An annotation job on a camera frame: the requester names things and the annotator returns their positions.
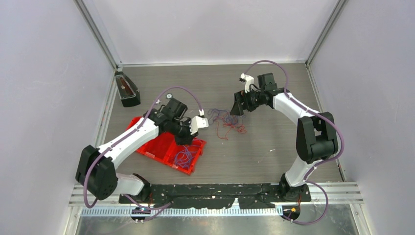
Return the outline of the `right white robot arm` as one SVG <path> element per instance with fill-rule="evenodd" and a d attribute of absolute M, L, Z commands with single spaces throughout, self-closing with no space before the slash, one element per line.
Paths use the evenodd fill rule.
<path fill-rule="evenodd" d="M 332 126 L 333 115 L 319 113 L 299 102 L 284 88 L 279 88 L 272 73 L 254 78 L 241 74 L 244 89 L 234 93 L 231 115 L 241 116 L 244 111 L 252 112 L 261 105 L 281 112 L 297 127 L 297 157 L 291 168 L 281 176 L 277 193 L 282 200 L 292 201 L 305 191 L 306 180 L 318 163 L 327 160 L 338 151 L 336 130 Z"/>

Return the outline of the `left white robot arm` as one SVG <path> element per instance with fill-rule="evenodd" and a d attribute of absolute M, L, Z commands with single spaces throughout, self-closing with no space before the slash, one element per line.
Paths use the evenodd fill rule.
<path fill-rule="evenodd" d="M 150 189 L 137 174 L 116 172 L 121 163 L 134 151 L 161 134 L 170 133 L 177 145 L 190 145 L 201 128 L 208 127 L 205 112 L 183 121 L 187 106 L 175 98 L 159 109 L 151 108 L 132 127 L 99 147 L 86 146 L 80 156 L 75 179 L 84 187 L 84 196 L 90 192 L 96 200 L 112 194 L 127 194 L 137 202 L 149 199 Z"/>

